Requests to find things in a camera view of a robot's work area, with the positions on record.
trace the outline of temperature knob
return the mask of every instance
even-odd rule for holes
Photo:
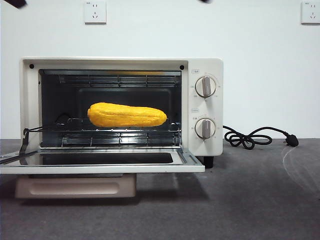
[[[208,118],[200,119],[195,124],[195,132],[202,139],[210,138],[213,134],[215,134],[215,131],[215,123]]]
[[[209,76],[203,76],[195,83],[195,90],[201,97],[207,98],[216,90],[215,81]]]

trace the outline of open oven door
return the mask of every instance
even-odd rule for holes
[[[51,149],[0,158],[0,174],[199,173],[205,166],[190,152],[171,149]]]

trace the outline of plug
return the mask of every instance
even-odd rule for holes
[[[288,144],[291,147],[296,147],[299,145],[299,141],[298,141],[297,137],[293,134],[286,135],[285,142],[286,142],[286,144]]]

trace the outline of power socket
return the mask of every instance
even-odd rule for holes
[[[301,23],[320,24],[320,1],[303,1],[301,3]]]
[[[83,10],[85,24],[107,23],[107,7],[105,1],[86,1]]]

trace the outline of power cord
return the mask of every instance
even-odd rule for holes
[[[240,144],[247,149],[247,150],[252,150],[255,145],[269,145],[272,143],[272,138],[268,135],[263,135],[263,134],[256,134],[257,132],[261,130],[273,130],[279,133],[282,133],[283,135],[286,136],[285,142],[287,145],[296,147],[299,145],[299,141],[297,137],[293,134],[289,134],[286,131],[270,127],[270,126],[264,126],[260,127],[253,132],[251,132],[248,135],[244,135],[241,132],[238,132],[231,127],[228,126],[223,126],[224,129],[228,129],[229,131],[224,135],[224,139],[230,143],[232,147],[238,147]],[[267,139],[267,141],[259,141],[253,138],[262,138],[262,139]]]

